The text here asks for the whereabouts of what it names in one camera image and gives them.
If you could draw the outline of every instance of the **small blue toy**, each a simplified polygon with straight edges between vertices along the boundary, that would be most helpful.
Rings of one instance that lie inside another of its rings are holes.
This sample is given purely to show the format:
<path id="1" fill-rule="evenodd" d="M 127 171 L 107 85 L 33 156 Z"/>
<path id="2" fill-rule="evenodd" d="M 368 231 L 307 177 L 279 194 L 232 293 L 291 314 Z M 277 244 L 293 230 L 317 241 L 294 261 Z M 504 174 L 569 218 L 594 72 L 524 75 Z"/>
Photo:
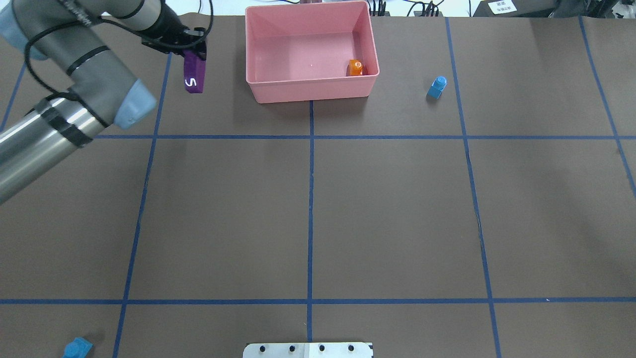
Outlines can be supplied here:
<path id="1" fill-rule="evenodd" d="M 435 82 L 431 85 L 429 89 L 429 96 L 439 99 L 441 96 L 441 92 L 446 88 L 446 77 L 439 76 L 435 79 Z"/>
<path id="2" fill-rule="evenodd" d="M 93 343 L 90 343 L 82 337 L 77 337 L 66 345 L 62 358 L 85 358 L 92 347 Z"/>

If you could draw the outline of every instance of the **white bracket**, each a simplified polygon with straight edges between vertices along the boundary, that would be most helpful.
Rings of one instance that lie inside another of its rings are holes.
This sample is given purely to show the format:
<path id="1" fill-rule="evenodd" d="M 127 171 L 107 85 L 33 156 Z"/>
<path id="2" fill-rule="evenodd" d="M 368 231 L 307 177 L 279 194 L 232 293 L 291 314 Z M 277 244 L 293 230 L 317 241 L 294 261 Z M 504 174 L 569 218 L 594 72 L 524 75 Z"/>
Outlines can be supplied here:
<path id="1" fill-rule="evenodd" d="M 243 358 L 373 358 L 373 344 L 342 343 L 252 343 Z"/>

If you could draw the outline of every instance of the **pink plastic container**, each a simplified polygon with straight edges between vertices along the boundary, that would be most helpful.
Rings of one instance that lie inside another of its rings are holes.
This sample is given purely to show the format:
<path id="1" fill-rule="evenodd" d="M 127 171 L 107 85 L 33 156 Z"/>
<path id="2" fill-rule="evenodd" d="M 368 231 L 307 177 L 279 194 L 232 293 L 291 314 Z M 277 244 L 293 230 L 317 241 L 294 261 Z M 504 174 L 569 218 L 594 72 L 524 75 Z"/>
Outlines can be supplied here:
<path id="1" fill-rule="evenodd" d="M 366 1 L 252 6 L 245 36 L 258 103 L 366 97 L 380 74 Z M 362 76 L 347 76 L 351 59 Z"/>

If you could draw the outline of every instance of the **orange object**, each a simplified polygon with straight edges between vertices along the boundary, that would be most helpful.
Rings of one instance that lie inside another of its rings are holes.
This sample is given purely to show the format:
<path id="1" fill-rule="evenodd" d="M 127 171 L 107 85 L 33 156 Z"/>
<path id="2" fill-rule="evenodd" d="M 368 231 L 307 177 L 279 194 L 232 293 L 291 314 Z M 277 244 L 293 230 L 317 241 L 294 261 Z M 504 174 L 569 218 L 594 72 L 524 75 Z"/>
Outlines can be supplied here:
<path id="1" fill-rule="evenodd" d="M 349 76 L 362 76 L 363 68 L 360 60 L 349 60 Z"/>

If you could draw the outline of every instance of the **purple object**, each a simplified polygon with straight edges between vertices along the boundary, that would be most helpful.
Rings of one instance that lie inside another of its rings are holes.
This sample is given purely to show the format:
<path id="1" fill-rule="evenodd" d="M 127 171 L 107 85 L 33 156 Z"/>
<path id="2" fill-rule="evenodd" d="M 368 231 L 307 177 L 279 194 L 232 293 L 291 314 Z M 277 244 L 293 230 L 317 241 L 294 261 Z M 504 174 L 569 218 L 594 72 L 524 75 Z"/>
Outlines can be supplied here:
<path id="1" fill-rule="evenodd" d="M 203 93 L 205 83 L 205 61 L 190 51 L 183 50 L 183 82 L 190 93 Z"/>

